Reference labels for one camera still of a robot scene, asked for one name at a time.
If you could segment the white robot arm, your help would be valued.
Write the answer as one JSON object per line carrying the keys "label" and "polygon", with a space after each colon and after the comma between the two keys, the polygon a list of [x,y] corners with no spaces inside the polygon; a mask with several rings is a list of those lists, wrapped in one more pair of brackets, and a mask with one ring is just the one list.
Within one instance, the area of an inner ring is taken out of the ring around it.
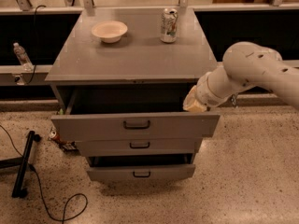
{"label": "white robot arm", "polygon": [[183,102],[189,112],[218,107],[234,94],[260,87],[299,109],[299,70],[283,62],[274,49],[251,42],[228,48],[219,65],[199,78]]}

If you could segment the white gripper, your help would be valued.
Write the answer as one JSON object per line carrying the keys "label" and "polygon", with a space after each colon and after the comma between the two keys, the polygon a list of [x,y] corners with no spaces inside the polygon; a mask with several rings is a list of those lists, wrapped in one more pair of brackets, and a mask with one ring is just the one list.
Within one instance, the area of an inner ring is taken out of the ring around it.
{"label": "white gripper", "polygon": [[183,109],[188,112],[206,112],[208,108],[217,107],[220,98],[217,97],[208,86],[208,73],[199,78],[196,86],[193,86],[183,102]]}

